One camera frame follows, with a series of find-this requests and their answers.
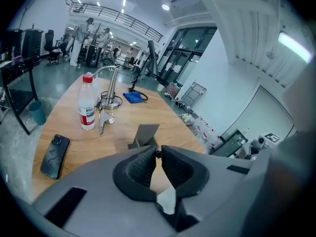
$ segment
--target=shelf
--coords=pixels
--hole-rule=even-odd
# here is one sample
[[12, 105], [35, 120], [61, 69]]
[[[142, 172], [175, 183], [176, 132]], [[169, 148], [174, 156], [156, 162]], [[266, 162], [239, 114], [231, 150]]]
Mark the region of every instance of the shelf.
[[[27, 105], [34, 99], [33, 93], [31, 91], [9, 89], [9, 92], [13, 102], [13, 107], [18, 113], [18, 115], [20, 115], [23, 112], [23, 110], [27, 107]], [[9, 102], [7, 100], [7, 96], [5, 97], [4, 103], [0, 104], [0, 106], [11, 109]]]

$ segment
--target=black phone case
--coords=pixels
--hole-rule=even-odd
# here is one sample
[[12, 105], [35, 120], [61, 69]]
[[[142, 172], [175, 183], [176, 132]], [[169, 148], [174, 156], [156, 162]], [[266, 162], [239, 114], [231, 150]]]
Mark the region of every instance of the black phone case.
[[[54, 142], [56, 136], [59, 136], [62, 139], [59, 145]], [[59, 134], [55, 134], [54, 138], [49, 144], [43, 162], [40, 166], [40, 171], [43, 174], [53, 179], [59, 178], [61, 164], [63, 162], [69, 142], [70, 140], [68, 138]]]

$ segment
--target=trash bin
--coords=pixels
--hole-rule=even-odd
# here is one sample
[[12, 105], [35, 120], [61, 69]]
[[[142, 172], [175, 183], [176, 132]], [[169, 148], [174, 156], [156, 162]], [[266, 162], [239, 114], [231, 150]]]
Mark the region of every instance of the trash bin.
[[38, 125], [44, 125], [46, 117], [41, 101], [35, 101], [30, 105], [30, 113]]
[[159, 84], [157, 90], [158, 90], [158, 91], [162, 91], [163, 88], [164, 88], [163, 85]]

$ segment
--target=railing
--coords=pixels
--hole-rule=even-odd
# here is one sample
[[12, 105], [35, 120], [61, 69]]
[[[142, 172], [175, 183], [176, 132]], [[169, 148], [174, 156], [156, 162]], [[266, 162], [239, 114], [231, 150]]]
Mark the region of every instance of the railing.
[[130, 28], [137, 30], [138, 32], [148, 36], [152, 40], [155, 40], [156, 42], [159, 42], [160, 39], [163, 37], [162, 34], [157, 32], [150, 26], [144, 24], [143, 22], [131, 16], [128, 16], [124, 13], [120, 13], [117, 10], [89, 3], [81, 4], [78, 2], [73, 2], [72, 0], [66, 0], [66, 6], [69, 12], [98, 16], [129, 26]]

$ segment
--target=red bottle cap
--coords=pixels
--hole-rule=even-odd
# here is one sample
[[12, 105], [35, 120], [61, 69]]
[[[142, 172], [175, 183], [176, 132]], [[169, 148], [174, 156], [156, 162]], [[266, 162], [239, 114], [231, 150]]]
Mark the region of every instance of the red bottle cap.
[[93, 81], [93, 78], [92, 78], [92, 76], [89, 76], [89, 75], [83, 75], [82, 81], [86, 82], [86, 83], [90, 83]]

